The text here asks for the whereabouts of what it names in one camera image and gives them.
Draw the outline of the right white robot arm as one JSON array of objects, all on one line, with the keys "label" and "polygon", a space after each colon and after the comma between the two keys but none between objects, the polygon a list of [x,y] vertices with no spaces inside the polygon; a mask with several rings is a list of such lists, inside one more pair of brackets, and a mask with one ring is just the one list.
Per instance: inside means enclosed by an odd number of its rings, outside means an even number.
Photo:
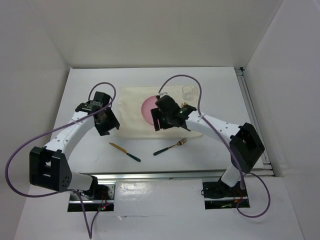
[{"label": "right white robot arm", "polygon": [[175,100],[159,94],[156,108],[151,115],[156,131],[182,128],[195,131],[222,142],[230,153],[231,164],[220,177],[218,190],[223,196],[230,196],[236,184],[244,187],[243,177],[251,172],[265,151],[255,127],[246,122],[243,125],[228,123],[204,113],[188,104],[180,107]]}]

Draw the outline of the gold fork green handle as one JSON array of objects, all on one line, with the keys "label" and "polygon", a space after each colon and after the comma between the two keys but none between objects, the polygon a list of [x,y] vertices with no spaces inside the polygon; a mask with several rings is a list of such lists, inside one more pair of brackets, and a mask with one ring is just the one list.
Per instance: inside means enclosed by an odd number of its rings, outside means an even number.
[{"label": "gold fork green handle", "polygon": [[179,140],[177,143],[175,143],[175,144],[173,144],[173,145],[171,145],[171,146],[165,147],[165,148],[163,148],[163,149],[160,149],[160,150],[154,152],[154,153],[153,153],[153,156],[157,156],[157,155],[159,155],[159,154],[162,154],[162,153],[164,153],[164,152],[166,152],[166,151],[168,151],[168,150],[170,150],[170,149],[172,149],[172,148],[174,148],[174,147],[176,147],[176,146],[182,146],[182,145],[184,145],[187,141],[188,141],[187,138],[183,138],[183,139]]}]

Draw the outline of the pink plate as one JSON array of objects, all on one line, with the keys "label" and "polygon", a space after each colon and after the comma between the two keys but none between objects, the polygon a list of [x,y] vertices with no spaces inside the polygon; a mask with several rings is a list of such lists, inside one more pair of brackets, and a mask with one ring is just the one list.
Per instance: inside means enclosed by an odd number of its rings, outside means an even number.
[{"label": "pink plate", "polygon": [[141,105],[141,114],[144,121],[150,125],[154,125],[151,110],[155,109],[157,98],[155,95],[148,97]]}]

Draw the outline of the gold knife green handle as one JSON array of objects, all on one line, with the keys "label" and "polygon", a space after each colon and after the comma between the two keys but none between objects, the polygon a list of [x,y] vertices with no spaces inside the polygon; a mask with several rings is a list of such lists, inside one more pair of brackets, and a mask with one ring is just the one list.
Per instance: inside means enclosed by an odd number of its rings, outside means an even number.
[{"label": "gold knife green handle", "polygon": [[109,144],[111,146],[113,146],[114,148],[118,149],[119,151],[121,151],[122,153],[126,154],[127,156],[129,156],[130,158],[134,159],[135,161],[137,162],[141,162],[141,159],[132,155],[131,153],[127,152],[124,148],[120,147],[119,145],[115,144],[115,143],[112,143],[112,142],[109,142]]}]

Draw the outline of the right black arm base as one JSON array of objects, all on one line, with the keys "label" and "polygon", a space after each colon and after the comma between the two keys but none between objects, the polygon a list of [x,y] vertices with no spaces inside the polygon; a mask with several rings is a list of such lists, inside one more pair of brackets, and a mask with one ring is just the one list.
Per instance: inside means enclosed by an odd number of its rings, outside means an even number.
[{"label": "right black arm base", "polygon": [[246,189],[241,189],[240,182],[230,187],[221,180],[205,181],[202,183],[200,194],[204,197],[206,210],[250,207],[248,192]]}]

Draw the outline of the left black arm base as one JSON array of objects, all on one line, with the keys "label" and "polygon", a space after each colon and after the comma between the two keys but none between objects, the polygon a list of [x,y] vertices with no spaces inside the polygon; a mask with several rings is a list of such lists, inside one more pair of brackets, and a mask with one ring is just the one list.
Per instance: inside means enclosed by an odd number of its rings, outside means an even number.
[{"label": "left black arm base", "polygon": [[67,212],[82,212],[82,204],[86,212],[113,212],[115,206],[115,182],[99,183],[94,192],[76,190],[69,195]]}]

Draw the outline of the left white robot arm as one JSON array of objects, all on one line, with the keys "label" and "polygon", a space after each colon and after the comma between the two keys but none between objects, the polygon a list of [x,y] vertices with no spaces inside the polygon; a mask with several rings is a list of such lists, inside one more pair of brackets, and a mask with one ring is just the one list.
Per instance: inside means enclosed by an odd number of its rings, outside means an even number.
[{"label": "left white robot arm", "polygon": [[43,147],[34,147],[29,153],[29,181],[32,185],[64,192],[78,190],[88,200],[99,193],[98,179],[92,175],[73,172],[68,160],[71,153],[86,135],[95,128],[100,136],[119,129],[111,109],[110,95],[97,91],[92,100],[81,103],[70,120],[70,126]]}]

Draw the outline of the cream cloth placemat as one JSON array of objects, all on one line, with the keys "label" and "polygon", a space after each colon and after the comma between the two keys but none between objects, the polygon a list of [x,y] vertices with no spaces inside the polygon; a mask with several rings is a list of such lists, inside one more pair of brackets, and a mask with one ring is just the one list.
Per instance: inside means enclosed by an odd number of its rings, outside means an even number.
[{"label": "cream cloth placemat", "polygon": [[155,98],[159,86],[125,86],[117,94],[116,117],[120,123],[119,130],[114,134],[117,137],[131,139],[178,139],[200,138],[201,133],[188,131],[183,128],[169,128],[155,131],[153,121],[143,117],[143,103],[150,97]]}]

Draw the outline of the clear glass cup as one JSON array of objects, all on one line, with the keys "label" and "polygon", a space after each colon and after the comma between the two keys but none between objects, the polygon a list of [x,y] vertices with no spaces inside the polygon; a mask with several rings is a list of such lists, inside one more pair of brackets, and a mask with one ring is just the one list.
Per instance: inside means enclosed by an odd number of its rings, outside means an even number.
[{"label": "clear glass cup", "polygon": [[182,98],[185,101],[192,101],[194,99],[194,88],[190,85],[185,85],[182,87]]}]

